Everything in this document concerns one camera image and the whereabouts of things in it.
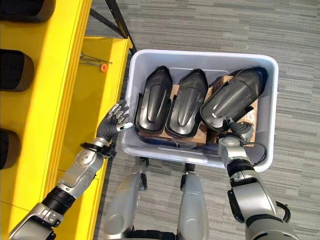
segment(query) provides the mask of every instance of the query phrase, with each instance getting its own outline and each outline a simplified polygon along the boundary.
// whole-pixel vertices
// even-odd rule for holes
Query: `white plastic bin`
[[[208,81],[213,83],[217,77],[229,73],[261,66],[267,69],[268,79],[263,95],[258,100],[258,117],[255,141],[262,143],[268,150],[265,161],[255,167],[256,171],[265,171],[273,161],[276,103],[278,90],[278,64],[265,55],[221,52],[171,51],[171,50],[140,50],[133,55],[130,63],[126,100],[130,106],[132,118],[138,103],[139,93],[144,92],[147,77],[156,67],[165,65],[170,69],[174,84],[192,69],[202,69]],[[181,149],[178,147],[155,145],[141,141],[136,131],[128,129],[120,135],[123,150],[130,155],[163,159],[169,161],[193,163],[216,168],[223,168],[223,163],[216,149]],[[258,161],[263,150],[260,147],[246,147],[251,162]]]

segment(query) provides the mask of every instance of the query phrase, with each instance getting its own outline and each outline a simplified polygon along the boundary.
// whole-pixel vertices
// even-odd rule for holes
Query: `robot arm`
[[[234,218],[245,223],[247,240],[299,240],[277,215],[277,204],[249,161],[240,141],[233,136],[219,139],[218,154],[230,177],[229,203]]]
[[[10,240],[54,240],[52,228],[58,227],[64,220],[64,214],[90,186],[96,172],[102,167],[104,159],[116,155],[113,147],[108,146],[112,136],[119,131],[132,127],[132,123],[123,123],[124,114],[129,108],[120,100],[107,113],[98,126],[96,138],[92,143],[83,143],[74,164],[64,173],[57,185],[42,202],[33,209],[9,233]]]

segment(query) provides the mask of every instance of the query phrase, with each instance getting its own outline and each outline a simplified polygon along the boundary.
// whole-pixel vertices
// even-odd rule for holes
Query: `black cable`
[[[257,161],[257,162],[255,162],[254,164],[252,164],[253,167],[259,165],[260,163],[262,163],[262,162],[267,158],[268,149],[266,148],[266,146],[265,146],[264,144],[258,143],[258,142],[254,142],[254,141],[253,141],[253,142],[244,141],[244,140],[242,140],[241,138],[239,138],[239,137],[237,137],[237,136],[234,136],[234,135],[233,135],[233,137],[235,137],[235,138],[238,139],[240,142],[242,142],[244,147],[245,147],[246,145],[250,145],[250,144],[252,144],[252,145],[259,145],[259,146],[263,147],[264,153],[263,153],[263,155],[262,155],[262,157],[260,158],[259,161]]]
[[[291,219],[291,212],[288,208],[288,205],[284,205],[283,203],[279,202],[279,201],[275,201],[276,205],[284,210],[284,217],[283,217],[283,221],[285,221],[286,223],[290,222]]]

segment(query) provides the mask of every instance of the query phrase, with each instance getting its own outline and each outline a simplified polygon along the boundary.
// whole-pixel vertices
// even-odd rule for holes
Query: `yellow rack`
[[[54,187],[95,135],[99,121],[119,99],[129,39],[85,37],[91,0],[56,1],[43,23],[0,23],[0,47],[34,62],[35,77],[23,92],[0,94],[1,127],[15,131],[18,161],[0,171],[1,239]],[[79,65],[80,52],[113,62],[107,72]],[[55,229],[57,239],[93,238],[107,162]]]

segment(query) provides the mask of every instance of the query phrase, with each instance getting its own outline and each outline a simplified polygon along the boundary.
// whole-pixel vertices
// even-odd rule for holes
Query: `black metal frame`
[[[90,15],[95,19],[97,19],[98,21],[100,21],[101,23],[103,23],[104,25],[111,28],[113,31],[121,35],[123,38],[125,39],[129,38],[132,43],[132,48],[130,49],[131,54],[132,55],[135,54],[137,52],[136,46],[134,44],[134,41],[131,38],[131,35],[129,33],[125,20],[121,15],[121,12],[116,0],[105,0],[105,2],[108,5],[108,8],[110,9],[111,14],[117,25],[113,24],[111,21],[106,19],[104,16],[102,16],[100,13],[98,13],[92,8],[90,9]]]

